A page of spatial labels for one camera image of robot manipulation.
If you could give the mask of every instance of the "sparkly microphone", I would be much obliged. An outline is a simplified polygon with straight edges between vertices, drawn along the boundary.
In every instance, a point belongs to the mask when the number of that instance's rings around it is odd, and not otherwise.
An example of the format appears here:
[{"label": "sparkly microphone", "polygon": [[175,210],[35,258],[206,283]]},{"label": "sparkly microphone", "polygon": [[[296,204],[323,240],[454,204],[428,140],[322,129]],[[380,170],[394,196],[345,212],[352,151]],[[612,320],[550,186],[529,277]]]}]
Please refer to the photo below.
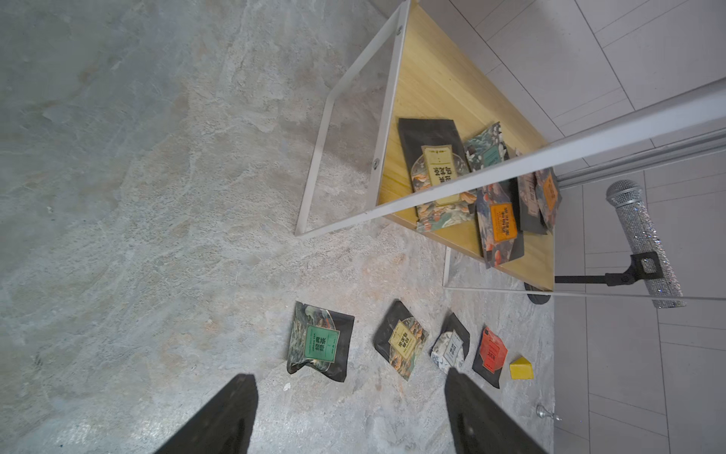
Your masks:
[{"label": "sparkly microphone", "polygon": [[[673,273],[671,262],[668,261],[666,253],[661,245],[661,239],[653,228],[653,222],[648,216],[648,209],[643,203],[641,194],[643,189],[638,183],[629,179],[622,179],[614,182],[608,188],[608,202],[615,207],[615,211],[623,225],[625,236],[630,243],[633,254],[655,252],[663,270],[663,277],[659,279],[646,279],[645,286],[652,296],[683,296],[680,284]],[[657,264],[652,259],[642,259],[642,266],[646,272],[653,272]],[[654,299],[653,306],[681,307],[685,302],[672,299]]]}]

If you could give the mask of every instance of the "tea package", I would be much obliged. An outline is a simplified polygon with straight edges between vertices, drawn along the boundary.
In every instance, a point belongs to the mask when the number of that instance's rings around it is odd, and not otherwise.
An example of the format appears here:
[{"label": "tea package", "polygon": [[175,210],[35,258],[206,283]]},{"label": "tea package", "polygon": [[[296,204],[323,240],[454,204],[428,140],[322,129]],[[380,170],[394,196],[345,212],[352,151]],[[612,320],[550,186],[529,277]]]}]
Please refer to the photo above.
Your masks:
[{"label": "tea package", "polygon": [[461,369],[469,354],[469,331],[455,314],[450,314],[441,327],[441,334],[431,349],[431,359],[445,373]]},{"label": "tea package", "polygon": [[501,124],[496,122],[478,136],[467,140],[464,149],[472,171],[502,162],[507,146],[502,138]]},{"label": "tea package", "polygon": [[396,299],[373,335],[373,346],[408,381],[427,338],[426,330]]},{"label": "tea package", "polygon": [[296,301],[287,373],[293,374],[307,365],[331,380],[345,381],[354,321],[352,315]]},{"label": "tea package", "polygon": [[519,188],[519,227],[523,232],[532,232],[538,235],[547,234],[547,225],[542,218],[537,200],[537,177],[534,172],[517,177]]},{"label": "tea package", "polygon": [[499,389],[499,377],[502,375],[506,357],[507,347],[504,346],[504,342],[485,325],[481,331],[481,342],[471,368],[494,388]]},{"label": "tea package", "polygon": [[535,190],[539,210],[542,212],[547,229],[552,232],[552,229],[555,228],[557,209],[562,201],[560,185],[557,183],[555,170],[552,167],[538,170],[534,174],[537,177],[537,188]]},{"label": "tea package", "polygon": [[[453,120],[400,118],[399,136],[414,192],[469,173]],[[416,230],[432,232],[474,219],[475,200],[472,192],[462,192],[417,206]]]},{"label": "tea package", "polygon": [[[466,142],[472,171],[509,159],[499,123]],[[476,217],[486,268],[524,255],[524,235],[519,233],[519,190],[516,178],[477,190]]]}]

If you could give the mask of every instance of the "microphone grille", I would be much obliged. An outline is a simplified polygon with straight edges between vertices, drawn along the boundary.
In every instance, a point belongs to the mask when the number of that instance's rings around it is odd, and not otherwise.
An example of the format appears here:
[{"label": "microphone grille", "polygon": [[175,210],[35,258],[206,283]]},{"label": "microphone grille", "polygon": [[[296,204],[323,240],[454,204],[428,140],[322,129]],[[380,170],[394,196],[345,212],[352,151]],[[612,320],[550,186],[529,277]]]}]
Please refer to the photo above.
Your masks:
[{"label": "microphone grille", "polygon": [[643,189],[638,183],[631,179],[621,179],[610,185],[605,197],[612,206],[618,208],[628,203],[642,202],[642,193]]}]

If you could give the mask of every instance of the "red tea package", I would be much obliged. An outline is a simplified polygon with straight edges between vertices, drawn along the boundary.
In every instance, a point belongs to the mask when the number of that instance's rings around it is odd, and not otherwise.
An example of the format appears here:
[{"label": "red tea package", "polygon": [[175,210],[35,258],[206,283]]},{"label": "red tea package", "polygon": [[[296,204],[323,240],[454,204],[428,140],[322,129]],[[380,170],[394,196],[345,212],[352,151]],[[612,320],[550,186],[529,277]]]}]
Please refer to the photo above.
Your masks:
[{"label": "red tea package", "polygon": [[472,369],[494,388],[499,389],[499,376],[502,375],[506,357],[507,347],[504,342],[485,325],[481,331],[481,342]]}]

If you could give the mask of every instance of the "wooden shelf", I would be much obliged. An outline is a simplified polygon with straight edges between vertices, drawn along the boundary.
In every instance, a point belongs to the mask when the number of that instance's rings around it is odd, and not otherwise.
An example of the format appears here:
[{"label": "wooden shelf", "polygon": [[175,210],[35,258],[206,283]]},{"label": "wooden shelf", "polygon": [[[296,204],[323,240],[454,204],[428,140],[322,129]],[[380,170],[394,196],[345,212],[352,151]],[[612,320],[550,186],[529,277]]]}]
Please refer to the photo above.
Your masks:
[{"label": "wooden shelf", "polygon": [[[496,121],[510,148],[531,153],[547,142],[489,79],[459,50],[423,8],[411,6],[393,119],[386,146],[378,203],[412,193],[411,179],[398,133],[399,118],[450,118],[463,141]],[[410,229],[416,228],[415,208],[387,216]],[[427,237],[483,260],[476,221],[454,225]],[[543,290],[554,288],[554,238],[525,234],[524,256],[497,269]]]}]

